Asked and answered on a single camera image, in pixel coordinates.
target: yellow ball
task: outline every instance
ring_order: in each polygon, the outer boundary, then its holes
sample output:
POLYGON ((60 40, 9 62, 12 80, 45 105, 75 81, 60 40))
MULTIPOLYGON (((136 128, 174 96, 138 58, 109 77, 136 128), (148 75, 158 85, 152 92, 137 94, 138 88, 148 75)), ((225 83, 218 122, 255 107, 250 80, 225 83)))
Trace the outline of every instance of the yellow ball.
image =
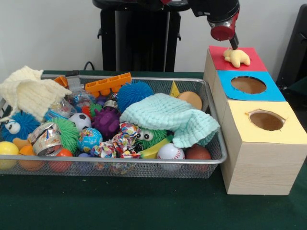
MULTIPOLYGON (((19 150, 16 145, 8 141, 0 142, 0 155, 18 155, 19 150)), ((15 166, 17 160, 0 160, 0 170, 10 169, 15 166)))

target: knitted cloth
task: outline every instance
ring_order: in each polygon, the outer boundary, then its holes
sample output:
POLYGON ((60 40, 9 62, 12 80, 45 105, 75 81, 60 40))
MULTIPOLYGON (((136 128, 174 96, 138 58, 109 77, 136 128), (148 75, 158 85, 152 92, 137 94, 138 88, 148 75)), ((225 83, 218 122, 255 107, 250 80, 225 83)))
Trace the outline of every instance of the knitted cloth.
POLYGON ((171 130, 177 148, 188 148, 198 142, 206 145, 220 127, 209 114, 163 93, 130 105, 121 115, 120 122, 152 130, 171 130))
MULTIPOLYGON (((9 116, 23 110, 42 121, 53 103, 71 94, 71 91, 53 80, 41 80, 42 73, 43 70, 33 70, 24 66, 0 84, 0 96, 12 107, 9 116)), ((0 122, 8 120, 9 116, 0 119, 0 122)))

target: mint green knitted cloth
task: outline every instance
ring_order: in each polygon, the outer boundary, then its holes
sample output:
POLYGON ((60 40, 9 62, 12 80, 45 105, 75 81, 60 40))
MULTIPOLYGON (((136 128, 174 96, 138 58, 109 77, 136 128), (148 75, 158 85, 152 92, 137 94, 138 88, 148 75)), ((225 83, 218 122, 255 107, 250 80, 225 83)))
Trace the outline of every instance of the mint green knitted cloth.
POLYGON ((195 143, 206 145, 220 127, 209 114, 164 93, 133 103, 121 115, 120 122, 173 131, 173 143, 177 148, 188 148, 195 143))

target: wire mesh basket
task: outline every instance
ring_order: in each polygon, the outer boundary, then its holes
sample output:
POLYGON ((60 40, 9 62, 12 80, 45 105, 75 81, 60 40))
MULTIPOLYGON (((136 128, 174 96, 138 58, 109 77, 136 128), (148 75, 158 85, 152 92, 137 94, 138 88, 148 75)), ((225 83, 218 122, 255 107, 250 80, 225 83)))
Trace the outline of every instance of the wire mesh basket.
MULTIPOLYGON (((43 75, 42 78, 55 78, 57 75, 43 75)), ((86 84, 105 76, 80 76, 81 84, 86 84)), ((169 94, 175 81, 180 92, 192 91, 202 99, 202 110, 217 119, 209 85, 200 79, 133 78, 147 83, 155 93, 169 94)), ((4 100, 0 102, 1 116, 10 111, 4 100)), ((124 176, 124 177, 169 177, 169 178, 209 178, 218 164, 224 162, 227 151, 221 130, 206 146, 211 160, 160 160, 160 159, 120 159, 120 158, 81 158, 40 157, 22 155, 0 155, 1 164, 16 163, 0 174, 65 175, 65 176, 124 176)))

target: purple spiky ball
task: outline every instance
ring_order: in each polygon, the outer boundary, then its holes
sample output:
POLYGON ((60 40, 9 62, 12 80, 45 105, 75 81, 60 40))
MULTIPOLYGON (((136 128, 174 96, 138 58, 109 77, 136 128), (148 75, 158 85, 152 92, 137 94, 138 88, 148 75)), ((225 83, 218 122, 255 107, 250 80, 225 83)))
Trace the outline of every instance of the purple spiky ball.
POLYGON ((95 109, 92 127, 97 129, 104 141, 112 139, 119 132, 119 112, 112 107, 106 107, 101 112, 95 109))

